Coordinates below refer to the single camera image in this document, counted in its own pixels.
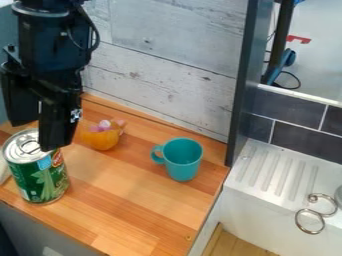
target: can lid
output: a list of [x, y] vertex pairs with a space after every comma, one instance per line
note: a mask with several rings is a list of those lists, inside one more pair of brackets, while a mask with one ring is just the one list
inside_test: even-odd
[[12, 163], [32, 163], [49, 155], [43, 152], [38, 143], [38, 129], [24, 130], [14, 134], [4, 144], [4, 158]]

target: can label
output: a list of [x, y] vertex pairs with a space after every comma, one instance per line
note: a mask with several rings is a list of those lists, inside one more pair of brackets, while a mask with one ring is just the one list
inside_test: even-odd
[[32, 203], [46, 203], [61, 197], [69, 186], [60, 149], [41, 160], [17, 164], [9, 162], [13, 177], [24, 199]]

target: metal hook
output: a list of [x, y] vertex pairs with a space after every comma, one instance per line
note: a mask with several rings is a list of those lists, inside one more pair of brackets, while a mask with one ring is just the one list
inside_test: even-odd
[[322, 193], [313, 193], [310, 194], [308, 196], [308, 201], [310, 203], [317, 203], [319, 198], [324, 198], [325, 200], [328, 200], [333, 206], [334, 206], [334, 210], [331, 213], [321, 213], [319, 212], [319, 214], [324, 217], [324, 218], [329, 218], [332, 217], [333, 215], [335, 215], [337, 213], [338, 210], [338, 206], [336, 203], [336, 200], [334, 198], [332, 198], [331, 196], [322, 194]]
[[[302, 213], [306, 213], [306, 212], [311, 213], [311, 214], [313, 214], [313, 215], [315, 215], [315, 216], [318, 217], [318, 219], [320, 220], [320, 222], [321, 222], [321, 224], [322, 224], [322, 227], [321, 227], [319, 230], [314, 230], [314, 231], [308, 230], [308, 229], [304, 228], [304, 227], [299, 223], [299, 220], [298, 220], [299, 215], [301, 215]], [[297, 225], [297, 227], [298, 227], [301, 231], [303, 231], [303, 232], [305, 232], [305, 233], [307, 233], [307, 234], [309, 234], [309, 235], [318, 235], [318, 234], [321, 233], [321, 232], [323, 231], [323, 229], [325, 228], [325, 221], [324, 221], [322, 215], [321, 215], [320, 213], [318, 213], [318, 212], [316, 212], [316, 211], [314, 211], [314, 210], [308, 209], [308, 208], [299, 210], [299, 211], [296, 213], [295, 220], [296, 220], [296, 225]]]
[[[321, 233], [324, 230], [324, 228], [325, 228], [325, 221], [324, 221], [323, 217], [324, 218], [331, 217], [331, 216], [335, 215], [337, 210], [338, 210], [338, 206], [337, 206], [337, 203], [336, 203], [335, 199], [332, 198], [331, 196], [328, 196], [328, 195], [325, 195], [325, 194], [322, 194], [322, 193], [312, 193], [312, 194], [310, 194], [308, 196], [308, 201], [310, 203], [317, 203], [319, 198], [323, 198], [325, 200], [328, 200], [334, 206], [334, 210], [331, 213], [320, 213], [320, 212], [317, 212], [317, 211], [305, 208], [305, 209], [299, 210], [296, 213], [296, 215], [295, 215], [295, 222], [296, 222], [297, 227], [300, 230], [302, 230], [303, 232], [305, 232], [307, 234], [310, 234], [310, 235], [317, 235], [317, 234]], [[304, 228], [299, 223], [299, 220], [298, 220], [299, 216], [301, 214], [303, 214], [303, 213], [310, 213], [310, 214], [313, 214], [316, 217], [318, 217], [318, 219], [320, 220], [320, 222], [322, 224], [322, 227], [319, 230], [314, 230], [314, 231], [308, 230], [308, 229]]]

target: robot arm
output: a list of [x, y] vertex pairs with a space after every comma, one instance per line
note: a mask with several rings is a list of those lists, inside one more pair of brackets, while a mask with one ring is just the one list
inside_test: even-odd
[[4, 47], [1, 81], [13, 126], [39, 120], [43, 151], [69, 145], [81, 117], [80, 71], [100, 43], [84, 0], [22, 0], [12, 4], [19, 44]]

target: metal can rim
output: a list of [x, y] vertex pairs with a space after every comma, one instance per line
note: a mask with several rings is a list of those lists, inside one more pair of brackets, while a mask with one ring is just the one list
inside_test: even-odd
[[53, 150], [50, 150], [50, 151], [48, 151], [48, 152], [44, 152], [39, 158], [36, 158], [36, 159], [34, 159], [34, 160], [32, 160], [32, 161], [27, 161], [27, 162], [20, 162], [20, 161], [16, 161], [15, 159], [9, 159], [9, 157], [6, 155], [5, 152], [6, 152], [7, 148], [8, 148], [8, 146], [10, 145], [10, 143], [11, 143], [15, 138], [17, 138], [18, 136], [23, 135], [23, 134], [25, 134], [25, 133], [29, 133], [29, 132], [37, 132], [37, 133], [38, 133], [38, 129], [37, 129], [37, 128], [31, 128], [31, 129], [26, 129], [26, 130], [22, 130], [22, 131], [20, 131], [20, 132], [17, 132], [17, 133], [15, 133], [15, 134], [13, 134], [11, 137], [9, 137], [9, 138], [5, 141], [5, 143], [2, 145], [2, 149], [1, 149], [2, 155], [3, 155], [4, 159], [5, 159], [7, 162], [11, 162], [11, 163], [14, 163], [14, 164], [27, 164], [27, 163], [32, 163], [32, 162], [35, 162], [35, 161], [39, 161], [39, 160], [43, 159], [44, 157], [48, 156], [49, 154], [51, 154], [51, 152], [52, 152]]

